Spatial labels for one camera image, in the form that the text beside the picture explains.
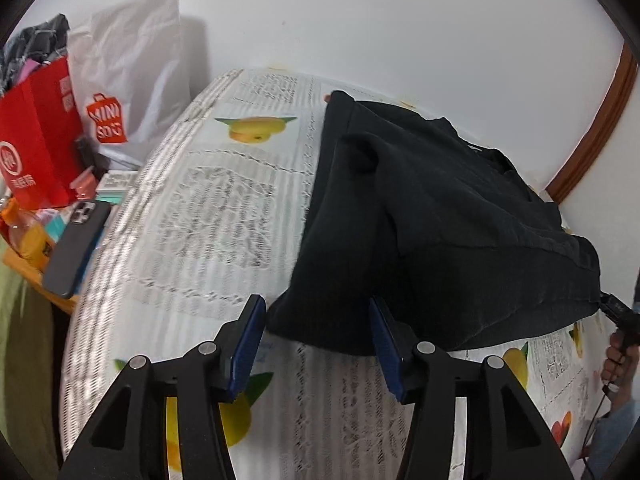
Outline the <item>person's right hand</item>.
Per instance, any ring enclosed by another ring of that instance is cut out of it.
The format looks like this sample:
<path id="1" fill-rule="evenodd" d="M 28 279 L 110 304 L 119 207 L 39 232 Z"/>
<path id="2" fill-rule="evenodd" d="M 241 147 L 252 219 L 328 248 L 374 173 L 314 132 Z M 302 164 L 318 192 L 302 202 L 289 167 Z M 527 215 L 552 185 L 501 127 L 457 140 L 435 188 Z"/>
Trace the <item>person's right hand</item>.
<path id="1" fill-rule="evenodd" d="M 611 413 L 615 413 L 631 401 L 634 375 L 639 363 L 639 347 L 636 344 L 625 346 L 624 340 L 624 334 L 620 330 L 611 335 L 602 366 L 602 382 L 618 387 L 616 393 L 608 396 L 611 400 Z"/>

